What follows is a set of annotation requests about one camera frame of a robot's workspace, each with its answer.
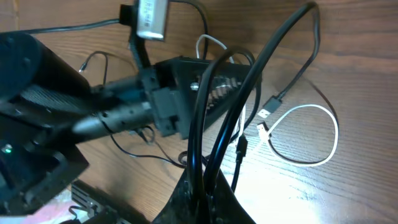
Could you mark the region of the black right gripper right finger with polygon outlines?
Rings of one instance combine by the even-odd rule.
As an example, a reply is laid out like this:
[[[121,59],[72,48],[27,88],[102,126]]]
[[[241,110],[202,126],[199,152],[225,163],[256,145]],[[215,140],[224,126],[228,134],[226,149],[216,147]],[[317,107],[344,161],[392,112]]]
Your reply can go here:
[[[219,171],[216,186],[210,199],[211,223],[255,224],[235,197],[222,171]]]

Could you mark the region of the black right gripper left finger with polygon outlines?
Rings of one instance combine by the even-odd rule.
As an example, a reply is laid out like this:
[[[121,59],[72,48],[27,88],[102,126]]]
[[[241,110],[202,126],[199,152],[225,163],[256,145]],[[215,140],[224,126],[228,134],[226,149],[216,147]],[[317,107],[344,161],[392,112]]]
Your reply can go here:
[[[187,170],[182,172],[165,207],[154,218],[155,224],[201,223],[200,193],[193,193]]]

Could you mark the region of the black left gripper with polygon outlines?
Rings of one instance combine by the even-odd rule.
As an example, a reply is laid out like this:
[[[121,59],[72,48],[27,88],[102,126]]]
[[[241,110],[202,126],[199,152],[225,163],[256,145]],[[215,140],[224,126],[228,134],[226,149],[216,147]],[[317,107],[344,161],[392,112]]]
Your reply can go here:
[[[175,57],[145,68],[134,77],[96,86],[95,93],[115,105],[71,126],[78,139],[97,139],[154,124],[163,137],[187,139],[201,76],[209,61]]]

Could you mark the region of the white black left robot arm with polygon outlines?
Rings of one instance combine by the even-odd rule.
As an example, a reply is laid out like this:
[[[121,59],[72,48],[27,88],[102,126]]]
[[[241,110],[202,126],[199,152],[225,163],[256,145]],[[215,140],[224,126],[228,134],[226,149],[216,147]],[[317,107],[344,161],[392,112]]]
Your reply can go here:
[[[209,60],[175,57],[151,64],[144,40],[130,38],[136,76],[91,86],[27,32],[1,34],[1,211],[36,212],[88,162],[77,144],[154,124],[189,137],[197,90]]]

